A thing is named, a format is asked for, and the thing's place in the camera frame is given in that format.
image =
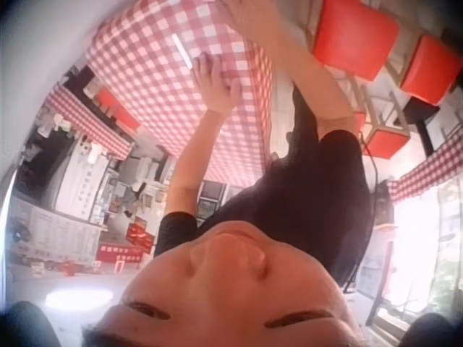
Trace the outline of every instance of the menu board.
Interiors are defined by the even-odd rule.
[[[26,257],[55,262],[91,264],[95,260],[101,228],[44,210],[12,197],[8,218],[29,229],[29,242],[11,243],[10,249]]]

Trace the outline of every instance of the ceiling light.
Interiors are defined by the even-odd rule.
[[[53,291],[46,296],[45,305],[62,311],[91,311],[104,306],[113,298],[107,290],[67,289]]]
[[[188,56],[188,53],[185,50],[185,47],[182,45],[182,42],[180,41],[177,34],[172,35],[172,40],[174,40],[175,46],[177,46],[177,49],[179,50],[180,55],[182,56],[185,64],[188,66],[188,69],[191,69],[193,67],[193,64],[191,63],[191,59]]]

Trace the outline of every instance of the cable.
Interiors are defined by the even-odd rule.
[[[376,167],[376,163],[373,160],[373,156],[372,156],[370,150],[368,149],[367,144],[365,143],[365,139],[363,138],[363,134],[360,134],[360,142],[362,143],[363,147],[366,149],[366,151],[368,153],[368,156],[371,159],[371,163],[373,164],[373,169],[375,170],[375,189],[374,189],[374,192],[373,192],[373,199],[374,199],[373,200],[373,216],[371,218],[371,226],[370,226],[371,232],[370,232],[370,235],[368,237],[368,242],[365,245],[365,249],[363,250],[361,258],[357,261],[357,264],[355,265],[354,271],[352,272],[351,276],[349,277],[349,280],[346,282],[346,285],[344,286],[343,292],[345,294],[347,293],[347,289],[349,288],[350,284],[354,280],[354,278],[355,278],[355,276],[357,274],[357,271],[360,268],[360,264],[362,263],[363,257],[365,256],[365,253],[367,252],[368,245],[370,244],[371,236],[373,235],[373,229],[375,228],[376,203],[378,201],[378,168]]]

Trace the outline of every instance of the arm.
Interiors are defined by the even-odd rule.
[[[261,45],[300,89],[318,123],[319,138],[336,129],[354,134],[354,113],[328,70],[306,48],[298,46],[282,27],[271,0],[220,0],[224,21]]]
[[[208,108],[175,166],[167,194],[165,215],[186,212],[196,215],[197,194],[208,169],[212,149],[226,116],[240,100],[238,80],[225,86],[220,77],[220,61],[202,53],[193,62],[192,76]]]

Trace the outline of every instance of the floor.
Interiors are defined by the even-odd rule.
[[[311,0],[313,2],[313,15],[310,18],[310,29],[315,32],[318,14],[320,11],[321,0]],[[433,11],[425,1],[411,0],[381,0],[381,1],[363,1],[369,3],[372,7],[381,3],[382,7],[389,11],[406,18],[409,21],[419,23],[419,25],[435,35],[440,35],[443,25],[436,12]],[[307,0],[277,0],[277,4],[284,18],[284,24],[295,40],[303,46],[306,46],[305,36],[300,28],[300,24],[307,22],[306,15],[310,2]],[[409,44],[409,37],[404,30],[399,33],[399,39],[393,48],[392,55],[400,57],[404,49]],[[401,107],[407,104],[410,96],[403,93],[389,76],[386,69],[382,69],[376,79],[372,82],[358,80],[359,84],[366,84],[368,92],[371,95],[387,96],[390,91],[396,95]],[[429,123],[428,131],[430,133],[433,145],[439,147],[443,141],[442,129],[449,131],[458,122],[454,115],[455,109],[462,109],[463,95],[458,90],[454,95],[447,97],[442,105],[441,110],[436,117]],[[294,106],[292,104],[292,81],[283,72],[275,70],[273,73],[273,90],[272,90],[272,132],[271,132],[271,152],[276,152],[280,157],[286,155],[288,144],[286,142],[286,133],[292,130],[294,126]],[[378,180],[398,179],[403,174],[409,172],[419,163],[425,160],[425,154],[421,145],[420,138],[416,132],[412,133],[410,141],[391,159],[384,160],[374,158],[375,165],[378,168]],[[364,157],[365,173],[370,188],[375,184],[375,171],[371,158]]]

